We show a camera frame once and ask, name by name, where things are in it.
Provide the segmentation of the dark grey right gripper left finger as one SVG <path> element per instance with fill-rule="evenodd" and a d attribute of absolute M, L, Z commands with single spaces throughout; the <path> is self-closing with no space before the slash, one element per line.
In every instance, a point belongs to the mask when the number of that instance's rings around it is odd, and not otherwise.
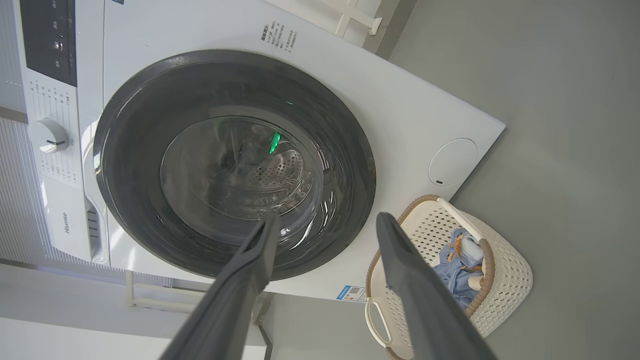
<path fill-rule="evenodd" d="M 240 360 L 256 299 L 272 279 L 281 220 L 262 215 L 238 252 L 160 356 L 162 360 Z"/>

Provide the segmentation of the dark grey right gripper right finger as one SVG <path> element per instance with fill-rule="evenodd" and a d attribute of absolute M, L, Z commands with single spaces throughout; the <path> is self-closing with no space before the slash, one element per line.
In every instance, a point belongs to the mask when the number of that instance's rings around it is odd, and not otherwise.
<path fill-rule="evenodd" d="M 375 229 L 389 289 L 402 301 L 416 360 L 495 360 L 497 357 L 420 256 L 398 221 L 380 212 Z"/>

